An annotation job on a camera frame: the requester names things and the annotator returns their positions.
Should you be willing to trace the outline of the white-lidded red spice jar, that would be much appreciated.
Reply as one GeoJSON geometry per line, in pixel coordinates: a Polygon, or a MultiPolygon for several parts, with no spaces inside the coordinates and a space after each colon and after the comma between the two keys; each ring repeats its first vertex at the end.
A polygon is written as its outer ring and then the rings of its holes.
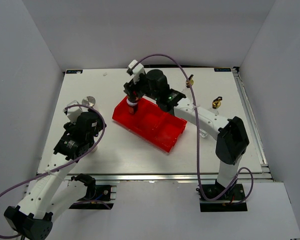
{"type": "Polygon", "coordinates": [[[128,112],[131,115],[134,115],[138,111],[138,102],[139,102],[138,98],[135,100],[132,100],[131,98],[127,97],[126,103],[128,106],[128,112]]]}

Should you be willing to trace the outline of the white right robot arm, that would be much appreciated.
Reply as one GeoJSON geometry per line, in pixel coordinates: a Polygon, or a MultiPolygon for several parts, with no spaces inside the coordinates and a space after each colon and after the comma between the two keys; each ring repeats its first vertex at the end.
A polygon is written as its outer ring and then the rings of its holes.
{"type": "Polygon", "coordinates": [[[146,96],[162,111],[198,126],[200,132],[206,132],[216,141],[215,154],[220,164],[215,192],[223,200],[232,196],[232,180],[250,143],[243,120],[237,116],[226,118],[196,105],[184,93],[170,88],[167,77],[159,69],[148,72],[128,69],[127,73],[132,79],[123,87],[129,107],[135,110],[138,101],[146,96]]]}

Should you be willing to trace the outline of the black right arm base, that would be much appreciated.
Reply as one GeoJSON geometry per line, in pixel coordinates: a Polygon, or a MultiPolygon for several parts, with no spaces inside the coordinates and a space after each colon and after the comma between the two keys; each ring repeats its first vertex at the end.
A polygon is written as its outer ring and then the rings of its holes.
{"type": "Polygon", "coordinates": [[[246,195],[242,184],[236,184],[215,201],[207,201],[203,198],[199,187],[196,188],[196,191],[199,194],[199,206],[202,213],[248,211],[247,203],[244,201],[246,195]]]}

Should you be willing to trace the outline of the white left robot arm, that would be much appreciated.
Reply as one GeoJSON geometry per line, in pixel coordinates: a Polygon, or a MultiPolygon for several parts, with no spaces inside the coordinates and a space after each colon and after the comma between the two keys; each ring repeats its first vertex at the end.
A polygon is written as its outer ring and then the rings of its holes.
{"type": "Polygon", "coordinates": [[[79,199],[95,196],[96,180],[86,174],[72,177],[66,189],[57,192],[76,159],[95,147],[95,137],[103,130],[103,119],[94,111],[81,112],[74,122],[64,126],[64,133],[53,149],[45,172],[29,193],[17,204],[9,206],[4,217],[13,230],[29,240],[44,240],[54,221],[79,199]]]}

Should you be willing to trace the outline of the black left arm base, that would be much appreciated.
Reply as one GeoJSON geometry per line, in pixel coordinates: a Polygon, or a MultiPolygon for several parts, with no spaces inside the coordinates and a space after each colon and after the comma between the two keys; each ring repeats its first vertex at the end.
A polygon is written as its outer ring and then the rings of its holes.
{"type": "Polygon", "coordinates": [[[85,195],[73,203],[72,210],[111,210],[117,194],[117,186],[110,183],[99,183],[90,175],[72,176],[69,183],[82,182],[86,188],[85,195]]]}

